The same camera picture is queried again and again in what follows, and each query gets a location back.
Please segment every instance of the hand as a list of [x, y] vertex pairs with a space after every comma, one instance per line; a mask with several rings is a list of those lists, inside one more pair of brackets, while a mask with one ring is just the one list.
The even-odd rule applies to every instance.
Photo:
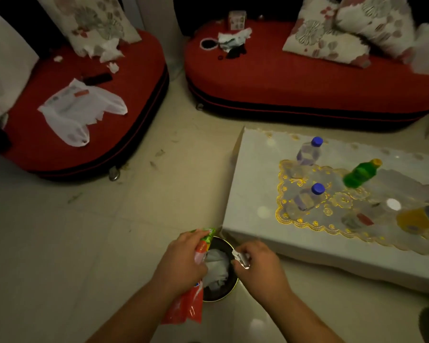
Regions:
[[195, 247], [208, 230], [184, 232], [175, 241], [170, 242], [166, 252], [154, 271], [151, 282], [173, 298], [185, 293], [199, 282], [206, 274], [204, 263], [197, 265], [194, 261]]
[[237, 260], [232, 265], [248, 292], [266, 311], [292, 294], [280, 259], [263, 242], [246, 242], [235, 250], [250, 255], [249, 269], [243, 268]]

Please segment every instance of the person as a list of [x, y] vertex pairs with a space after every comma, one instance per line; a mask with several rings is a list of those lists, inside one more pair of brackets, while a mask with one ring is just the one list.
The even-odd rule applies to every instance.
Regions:
[[[182, 233], [172, 241], [151, 280], [135, 293], [87, 343], [149, 342], [174, 299], [192, 288], [208, 269], [194, 262], [194, 250], [208, 231]], [[252, 297], [268, 312], [288, 343], [343, 343], [291, 290], [278, 256], [263, 242], [236, 248], [251, 256], [250, 268], [233, 261]]]

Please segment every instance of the red snack package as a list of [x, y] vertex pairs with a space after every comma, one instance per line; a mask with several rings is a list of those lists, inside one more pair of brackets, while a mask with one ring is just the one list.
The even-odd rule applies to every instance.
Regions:
[[[210, 229], [209, 231], [210, 233], [202, 238], [195, 248], [194, 260], [197, 264], [201, 264], [204, 261], [205, 255], [210, 248], [215, 230]], [[201, 323], [203, 301], [204, 287], [200, 280], [193, 288], [173, 301], [172, 305], [165, 313], [161, 324], [182, 324], [187, 318]]]

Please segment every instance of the sofa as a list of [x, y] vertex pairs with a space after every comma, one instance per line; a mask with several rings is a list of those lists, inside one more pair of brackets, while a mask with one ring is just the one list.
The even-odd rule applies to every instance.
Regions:
[[[20, 6], [29, 11], [20, 12]], [[27, 21], [29, 12], [32, 17]], [[106, 63], [100, 63], [98, 57], [78, 56], [36, 0], [0, 0], [0, 16], [40, 57], [0, 129], [0, 154], [24, 171], [54, 181], [84, 180], [123, 165], [139, 145], [168, 89], [169, 75], [159, 41], [138, 30], [140, 42], [120, 45], [124, 57], [116, 61], [119, 71], [112, 74], [111, 81], [97, 86], [120, 96], [128, 112], [124, 116], [104, 113], [102, 121], [88, 125], [89, 143], [72, 147], [48, 126], [38, 108], [74, 78], [110, 73]], [[63, 60], [54, 61], [57, 56]]]
[[[185, 71], [199, 107], [226, 117], [375, 131], [429, 113], [429, 76], [377, 48], [365, 69], [283, 51], [302, 1], [174, 0], [180, 29], [190, 37]], [[429, 22], [429, 0], [408, 1], [415, 22]], [[230, 10], [246, 10], [245, 27], [252, 29], [246, 54], [234, 59], [220, 48], [201, 48], [203, 39], [235, 32], [227, 29]]]

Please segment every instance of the person's left hand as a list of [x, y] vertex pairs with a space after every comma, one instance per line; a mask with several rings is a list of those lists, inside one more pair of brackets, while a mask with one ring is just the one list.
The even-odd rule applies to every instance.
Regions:
[[155, 286], [163, 287], [174, 298], [199, 282], [207, 274], [208, 269], [204, 263], [200, 265], [195, 263], [195, 247], [208, 233], [208, 230], [184, 232], [175, 241], [170, 242], [154, 271], [151, 282]]

